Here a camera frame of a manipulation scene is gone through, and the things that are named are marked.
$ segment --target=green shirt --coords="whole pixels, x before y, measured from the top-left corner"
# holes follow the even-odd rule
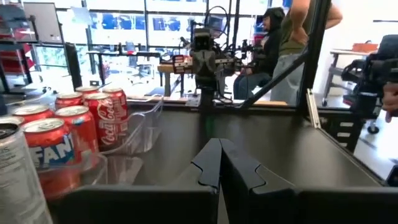
[[[315,5],[318,0],[311,0],[310,8],[308,10],[307,17],[304,20],[303,28],[307,34],[311,31],[313,16],[315,14]],[[304,45],[297,43],[294,40],[290,40],[290,35],[293,30],[293,23],[290,18],[290,11],[282,21],[282,38],[280,40],[279,56],[289,54],[300,54],[305,48]]]

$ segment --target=person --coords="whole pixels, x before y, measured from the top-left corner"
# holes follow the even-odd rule
[[[398,110],[398,83],[387,83],[383,87],[383,109],[387,111],[386,122],[391,122],[390,114]]]
[[[243,68],[234,82],[234,99],[245,100],[253,95],[258,85],[265,85],[271,79],[278,60],[281,37],[280,24],[285,17],[281,7],[270,8],[263,16],[264,29],[268,31],[262,40],[261,59],[250,63],[252,68]]]
[[[292,6],[282,21],[282,38],[274,78],[290,66],[307,45],[318,1],[321,0],[293,0]],[[333,4],[330,6],[327,16],[326,29],[336,26],[343,19],[340,10]],[[297,104],[297,92],[300,88],[303,68],[304,64],[296,68],[271,90],[271,101],[284,101],[288,105],[294,106]]]

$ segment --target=whiteboard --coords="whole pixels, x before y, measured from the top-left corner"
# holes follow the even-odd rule
[[[52,2],[25,2],[24,10],[26,17],[35,16],[35,24],[38,41],[62,43],[61,31],[58,26],[58,17],[55,10],[55,4]],[[30,31],[34,32],[32,23],[30,23]],[[24,40],[35,40],[34,35],[26,37]]]

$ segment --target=black table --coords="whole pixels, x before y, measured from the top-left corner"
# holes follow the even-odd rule
[[[299,117],[163,111],[162,133],[140,157],[136,184],[168,184],[209,138],[226,138],[277,175],[298,186],[380,186],[378,179],[339,145]]]
[[[139,51],[139,52],[135,52],[134,54],[127,54],[126,52],[122,52],[122,53],[120,53],[120,52],[100,52],[97,50],[91,50],[91,51],[88,51],[87,54],[98,55],[98,73],[99,73],[99,79],[101,80],[102,85],[105,85],[105,75],[104,75],[104,71],[102,69],[102,67],[103,67],[102,56],[157,57],[157,58],[159,58],[159,63],[160,63],[160,53],[158,53],[158,52]]]

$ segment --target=black hoodie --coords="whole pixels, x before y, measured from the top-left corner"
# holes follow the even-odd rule
[[[271,28],[267,30],[268,33],[265,36],[267,40],[261,52],[262,57],[259,55],[259,59],[254,62],[253,73],[265,72],[272,76],[279,58],[279,45],[282,37],[280,25],[285,13],[281,7],[276,7],[268,9],[264,14],[264,17],[267,16],[270,17]]]

